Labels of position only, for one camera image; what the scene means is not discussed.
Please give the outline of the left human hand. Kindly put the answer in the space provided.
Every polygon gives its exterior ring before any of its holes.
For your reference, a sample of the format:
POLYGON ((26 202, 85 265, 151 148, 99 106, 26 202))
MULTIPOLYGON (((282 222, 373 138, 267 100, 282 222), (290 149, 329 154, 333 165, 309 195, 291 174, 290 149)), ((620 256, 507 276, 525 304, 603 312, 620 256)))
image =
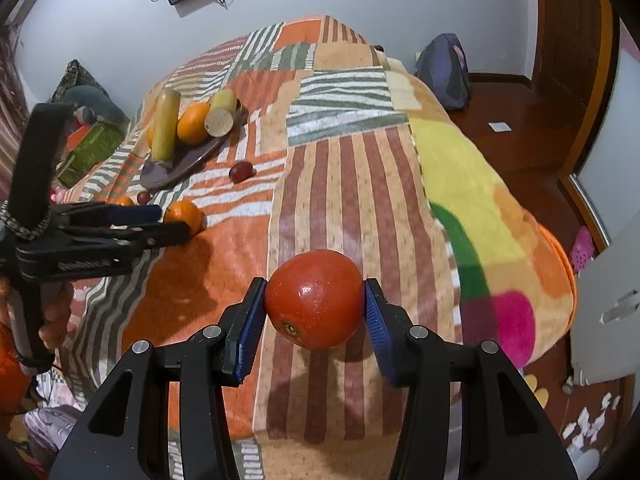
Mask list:
MULTIPOLYGON (((10 327, 9 314, 9 294, 11 286, 9 280, 1 278, 1 324, 10 327)), ((55 350, 61 347, 67 335, 67 325, 70 322, 70 305, 74 296, 73 285, 64 283, 53 300, 51 300, 43 311, 46 322, 39 329, 39 337, 48 350, 55 350)))

